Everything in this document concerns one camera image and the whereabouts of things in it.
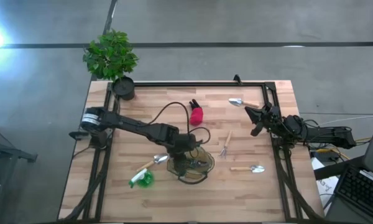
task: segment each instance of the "gray floor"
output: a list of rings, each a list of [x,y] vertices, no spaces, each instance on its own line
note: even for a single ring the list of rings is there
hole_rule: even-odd
[[[0,1],[6,44],[72,44],[104,29],[110,0]],[[131,42],[373,41],[373,1],[122,0],[112,27]],[[39,154],[20,162],[0,223],[57,217],[90,75],[82,49],[0,50],[0,132]],[[135,80],[292,80],[319,123],[373,114],[373,47],[136,49]],[[373,118],[332,123],[373,133]],[[364,154],[361,146],[344,151]]]

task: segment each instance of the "green plant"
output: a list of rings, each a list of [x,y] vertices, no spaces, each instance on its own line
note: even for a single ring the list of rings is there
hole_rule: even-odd
[[[137,65],[137,56],[132,53],[127,34],[112,30],[106,35],[98,36],[99,44],[90,42],[85,50],[83,61],[87,69],[97,78],[115,81],[132,72]]]

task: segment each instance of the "potted plant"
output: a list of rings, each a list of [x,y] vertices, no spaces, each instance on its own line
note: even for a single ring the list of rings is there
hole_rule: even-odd
[[[138,58],[132,53],[127,34],[112,30],[98,39],[99,44],[91,41],[85,49],[83,61],[87,63],[88,71],[97,78],[112,80],[112,91],[123,100],[133,99],[134,82],[124,73],[133,71]]]

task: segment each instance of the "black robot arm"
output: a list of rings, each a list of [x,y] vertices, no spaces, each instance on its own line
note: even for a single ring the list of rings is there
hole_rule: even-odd
[[[172,125],[163,123],[147,124],[102,107],[87,108],[81,120],[81,127],[89,132],[92,140],[98,141],[100,146],[106,145],[108,128],[118,128],[145,136],[151,142],[165,146],[170,157],[192,151],[196,147],[194,134],[180,134],[180,130]]]
[[[245,107],[245,110],[250,120],[256,125],[256,128],[251,131],[253,136],[257,136],[262,128],[265,128],[281,137],[283,144],[288,147],[293,147],[296,142],[328,143],[345,149],[356,146],[351,128],[348,127],[308,127],[297,115],[280,117],[279,107],[272,106],[271,103],[264,105],[261,109]]]

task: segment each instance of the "wooden tabletop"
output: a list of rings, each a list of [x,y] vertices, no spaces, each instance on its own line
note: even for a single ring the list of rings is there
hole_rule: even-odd
[[[291,81],[274,81],[283,116],[298,114]],[[92,82],[86,107],[103,106],[107,82]],[[136,97],[121,101],[121,114],[144,122],[152,120],[171,101],[189,105],[195,99],[203,108],[202,126],[211,131],[211,140],[203,147],[215,159],[208,178],[197,185],[177,181],[166,164],[153,166],[155,183],[151,188],[130,188],[128,181],[135,170],[152,160],[165,148],[145,137],[122,130],[114,132],[108,178],[103,200],[102,222],[264,222],[284,219],[279,185],[269,134],[250,135],[254,125],[243,107],[228,103],[228,98],[263,105],[259,87],[137,87]],[[167,108],[156,122],[168,123],[186,132],[186,115],[179,105]],[[219,153],[228,132],[233,135],[226,159]],[[205,130],[195,132],[197,139],[207,139]],[[75,153],[89,140],[79,141]],[[60,218],[67,216],[85,194],[90,177],[93,150],[74,158],[63,198]],[[316,213],[323,215],[310,157],[305,147],[292,149],[292,163],[297,187]],[[259,174],[230,171],[230,167],[262,165]],[[292,198],[289,204],[293,213]]]

